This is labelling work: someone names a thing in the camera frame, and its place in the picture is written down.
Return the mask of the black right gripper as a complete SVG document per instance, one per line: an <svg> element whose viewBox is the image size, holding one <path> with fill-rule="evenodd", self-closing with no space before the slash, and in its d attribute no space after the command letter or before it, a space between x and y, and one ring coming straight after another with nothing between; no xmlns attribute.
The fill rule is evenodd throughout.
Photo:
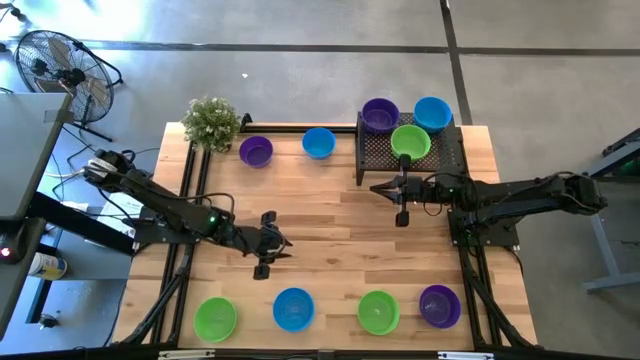
<svg viewBox="0 0 640 360"><path fill-rule="evenodd" d="M391 202L398 202L400 211L396 214L397 226L409 225L408 202L437 203L436 190L434 185L429 185L419 176L409 176L408 170L411 165L411 157L408 154L401 154L399 157L400 175L397 179L372 185L370 190Z"/></svg>

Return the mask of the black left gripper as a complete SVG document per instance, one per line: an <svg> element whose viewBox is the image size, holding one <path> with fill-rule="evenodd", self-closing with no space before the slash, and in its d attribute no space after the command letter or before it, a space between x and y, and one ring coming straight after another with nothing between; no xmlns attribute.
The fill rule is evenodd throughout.
<svg viewBox="0 0 640 360"><path fill-rule="evenodd" d="M267 211L261 216L260 228L237 227L236 235L242 244L243 255L253 254L258 259L258 264L254 267L254 279L268 279L271 264L279 259L292 257L284 253L288 240L275 225L276 219L276 211Z"/></svg>

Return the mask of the green plastic mini bowl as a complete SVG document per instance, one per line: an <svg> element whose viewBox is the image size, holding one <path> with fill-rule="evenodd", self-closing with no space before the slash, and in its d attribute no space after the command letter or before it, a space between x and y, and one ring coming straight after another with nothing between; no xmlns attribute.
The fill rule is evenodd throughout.
<svg viewBox="0 0 640 360"><path fill-rule="evenodd" d="M373 290L359 301L357 317L360 325L370 334L383 336L393 332L400 319L396 299L382 290Z"/></svg>
<svg viewBox="0 0 640 360"><path fill-rule="evenodd" d="M237 323L237 310L225 297L212 297L200 304L193 319L197 337L218 343L227 339Z"/></svg>
<svg viewBox="0 0 640 360"><path fill-rule="evenodd" d="M396 158L409 155L412 162L424 158L431 150L431 138L428 133L416 125L402 125L391 134L390 144Z"/></svg>

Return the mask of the blue plastic mini bowl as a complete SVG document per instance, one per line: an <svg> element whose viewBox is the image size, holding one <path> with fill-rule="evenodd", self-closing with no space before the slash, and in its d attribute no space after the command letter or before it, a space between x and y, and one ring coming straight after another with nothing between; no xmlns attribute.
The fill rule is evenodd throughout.
<svg viewBox="0 0 640 360"><path fill-rule="evenodd" d="M453 113L444 100L438 97L423 97L414 106L413 118L417 126L429 134L435 134L450 124Z"/></svg>
<svg viewBox="0 0 640 360"><path fill-rule="evenodd" d="M302 146L310 158L326 159L335 149L336 136L327 128L311 128L303 135Z"/></svg>
<svg viewBox="0 0 640 360"><path fill-rule="evenodd" d="M276 296L272 313L276 324L281 329L292 333L301 332L313 322L315 304L306 290L290 287Z"/></svg>

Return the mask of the purple plastic mini bowl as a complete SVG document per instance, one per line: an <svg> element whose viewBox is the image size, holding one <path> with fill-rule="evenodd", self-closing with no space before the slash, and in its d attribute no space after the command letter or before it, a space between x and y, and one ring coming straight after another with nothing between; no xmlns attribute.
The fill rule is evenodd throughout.
<svg viewBox="0 0 640 360"><path fill-rule="evenodd" d="M457 324L461 316L461 303L453 290L436 284L422 291L419 310L423 319L431 326L448 329Z"/></svg>
<svg viewBox="0 0 640 360"><path fill-rule="evenodd" d="M271 162L273 151L273 144L268 138L251 136L240 145L239 156L249 167L263 168Z"/></svg>
<svg viewBox="0 0 640 360"><path fill-rule="evenodd" d="M373 134L392 133L398 126L399 118L398 107L385 98L368 100L361 112L361 121L365 130Z"/></svg>

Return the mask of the black perforated metal rack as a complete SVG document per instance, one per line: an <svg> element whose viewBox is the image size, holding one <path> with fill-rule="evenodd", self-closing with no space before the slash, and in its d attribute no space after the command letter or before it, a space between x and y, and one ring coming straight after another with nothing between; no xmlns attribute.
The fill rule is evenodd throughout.
<svg viewBox="0 0 640 360"><path fill-rule="evenodd" d="M414 172L465 170L461 130L450 123L441 132L431 135L431 150L411 165ZM391 134L373 134L365 130L358 113L356 132L356 184L362 184L366 171L398 172L399 160L393 155Z"/></svg>

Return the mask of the white label strip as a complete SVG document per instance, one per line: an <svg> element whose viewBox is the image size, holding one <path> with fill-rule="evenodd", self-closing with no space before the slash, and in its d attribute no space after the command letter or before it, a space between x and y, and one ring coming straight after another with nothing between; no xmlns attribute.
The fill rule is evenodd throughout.
<svg viewBox="0 0 640 360"><path fill-rule="evenodd" d="M182 349L160 351L158 360L204 360L214 358L214 349Z"/></svg>
<svg viewBox="0 0 640 360"><path fill-rule="evenodd" d="M495 360L493 353L441 351L438 360Z"/></svg>

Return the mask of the small artificial green plant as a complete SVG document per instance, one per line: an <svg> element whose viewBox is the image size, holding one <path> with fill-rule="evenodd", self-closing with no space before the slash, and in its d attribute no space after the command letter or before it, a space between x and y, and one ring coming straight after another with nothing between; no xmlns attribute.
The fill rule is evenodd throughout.
<svg viewBox="0 0 640 360"><path fill-rule="evenodd" d="M226 153L240 131L241 117L225 98L203 96L190 101L181 124L188 141L207 150Z"/></svg>

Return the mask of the white paper sheet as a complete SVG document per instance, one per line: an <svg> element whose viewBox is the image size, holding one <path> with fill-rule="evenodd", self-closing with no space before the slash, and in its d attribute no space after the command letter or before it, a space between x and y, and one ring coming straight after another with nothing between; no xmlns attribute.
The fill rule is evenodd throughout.
<svg viewBox="0 0 640 360"><path fill-rule="evenodd" d="M99 213L98 220L105 225L133 238L135 230L127 225L129 219L137 219L142 204L124 193L101 193L106 203Z"/></svg>

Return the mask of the black desk support bar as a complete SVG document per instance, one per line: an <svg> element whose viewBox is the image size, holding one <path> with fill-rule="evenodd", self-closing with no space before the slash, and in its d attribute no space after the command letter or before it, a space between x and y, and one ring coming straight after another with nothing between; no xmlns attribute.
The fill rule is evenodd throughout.
<svg viewBox="0 0 640 360"><path fill-rule="evenodd" d="M34 194L26 214L42 218L106 248L129 256L134 254L133 239L129 236L42 193Z"/></svg>

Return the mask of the white and yellow can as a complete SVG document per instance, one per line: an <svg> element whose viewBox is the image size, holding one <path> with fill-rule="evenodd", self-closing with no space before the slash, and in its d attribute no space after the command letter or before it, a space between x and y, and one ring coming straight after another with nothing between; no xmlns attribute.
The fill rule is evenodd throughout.
<svg viewBox="0 0 640 360"><path fill-rule="evenodd" d="M49 281L55 281L61 279L65 275L67 268L67 262L63 258L36 252L30 265L28 275Z"/></svg>

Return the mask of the black floor fan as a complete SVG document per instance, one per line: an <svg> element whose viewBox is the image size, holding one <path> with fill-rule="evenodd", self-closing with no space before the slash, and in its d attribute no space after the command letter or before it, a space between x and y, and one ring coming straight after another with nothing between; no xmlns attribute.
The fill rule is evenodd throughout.
<svg viewBox="0 0 640 360"><path fill-rule="evenodd" d="M68 97L67 123L102 140L111 137L89 128L111 110L115 87L124 83L121 71L96 55L83 42L50 30L22 36L14 52L18 73L34 93Z"/></svg>

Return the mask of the black aluminium table frame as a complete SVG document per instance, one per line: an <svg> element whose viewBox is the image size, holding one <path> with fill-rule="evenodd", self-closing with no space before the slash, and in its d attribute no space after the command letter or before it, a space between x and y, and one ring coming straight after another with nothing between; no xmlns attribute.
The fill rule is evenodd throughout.
<svg viewBox="0 0 640 360"><path fill-rule="evenodd" d="M136 256L114 332L110 360L158 360L160 351L214 349L213 359L312 357L319 360L364 356L435 358L441 351L493 353L477 348L472 328L490 328L478 298L465 298L458 249L448 226L448 207L408 205L410 223L398 228L398 208L370 191L389 179L367 173L356 184L356 135L350 125L336 127L336 146L324 160L310 158L302 146L299 124L250 124L246 135L267 137L274 154L269 165L253 169L236 152L193 154L191 193L211 193L216 205L234 210L240 225L255 225L269 210L292 243L290 258L276 261L266 280L254 280L255 259L208 243L198 244L186 292L171 299L162 326L166 341L125 345L124 338L155 302L167 249L153 245ZM451 288L461 301L456 325L439 329L421 316L419 299L431 285ZM275 322L272 307L284 289L297 287L313 298L315 316L301 332L287 332ZM360 299L370 291L391 294L399 305L396 329L383 336L359 323ZM193 319L201 303L229 299L237 310L233 333L213 343L199 339Z"/></svg>

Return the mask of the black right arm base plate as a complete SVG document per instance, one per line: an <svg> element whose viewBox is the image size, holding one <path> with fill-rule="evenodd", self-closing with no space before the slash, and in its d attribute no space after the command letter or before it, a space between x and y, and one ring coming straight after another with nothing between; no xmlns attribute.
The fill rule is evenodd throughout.
<svg viewBox="0 0 640 360"><path fill-rule="evenodd" d="M478 220L474 212L450 209L447 218L454 246L513 247L519 245L516 224L521 217Z"/></svg>

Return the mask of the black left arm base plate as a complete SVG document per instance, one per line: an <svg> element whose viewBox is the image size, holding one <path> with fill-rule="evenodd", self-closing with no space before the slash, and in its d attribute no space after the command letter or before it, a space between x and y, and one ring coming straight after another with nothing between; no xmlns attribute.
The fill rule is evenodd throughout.
<svg viewBox="0 0 640 360"><path fill-rule="evenodd" d="M134 240L141 244L195 244L209 211L184 200L144 205L133 221Z"/></svg>

